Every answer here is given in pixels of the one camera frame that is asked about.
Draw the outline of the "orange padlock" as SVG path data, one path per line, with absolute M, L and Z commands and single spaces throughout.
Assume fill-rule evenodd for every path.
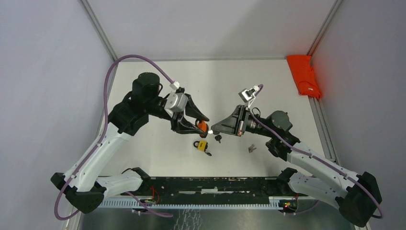
M 206 122 L 203 120 L 196 119 L 195 125 L 201 130 L 201 133 L 199 134 L 199 136 L 201 138 L 206 138 L 208 136 L 208 131 L 209 131 L 209 128 L 208 128 L 208 125 L 206 124 Z

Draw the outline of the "black head key bunch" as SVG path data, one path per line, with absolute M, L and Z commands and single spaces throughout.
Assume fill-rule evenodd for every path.
M 222 136 L 220 135 L 220 132 L 215 131 L 215 130 L 210 130 L 209 133 L 214 135 L 214 139 L 215 139 L 218 143 L 221 143 Z

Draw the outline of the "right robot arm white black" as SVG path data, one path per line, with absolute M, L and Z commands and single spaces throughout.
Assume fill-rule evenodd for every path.
M 212 125 L 215 133 L 242 136 L 245 132 L 269 137 L 268 151 L 276 158 L 296 165 L 311 175 L 286 168 L 279 175 L 277 191 L 288 196 L 292 192 L 313 197 L 339 211 L 347 221 L 365 227 L 371 218 L 383 218 L 382 196 L 376 178 L 345 169 L 317 154 L 290 133 L 292 123 L 284 111 L 275 111 L 266 118 L 255 115 L 245 105 L 238 105 L 224 120 Z

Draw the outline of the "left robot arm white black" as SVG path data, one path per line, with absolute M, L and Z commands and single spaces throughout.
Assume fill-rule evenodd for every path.
M 93 147 L 65 173 L 57 172 L 51 182 L 79 212 L 88 214 L 105 199 L 126 192 L 145 195 L 150 181 L 140 169 L 130 169 L 116 176 L 103 177 L 102 169 L 120 146 L 133 137 L 151 116 L 170 122 L 178 134 L 208 134 L 208 117 L 194 104 L 182 87 L 161 97 L 162 84 L 157 74 L 141 73 L 132 90 L 108 114 L 107 126 Z

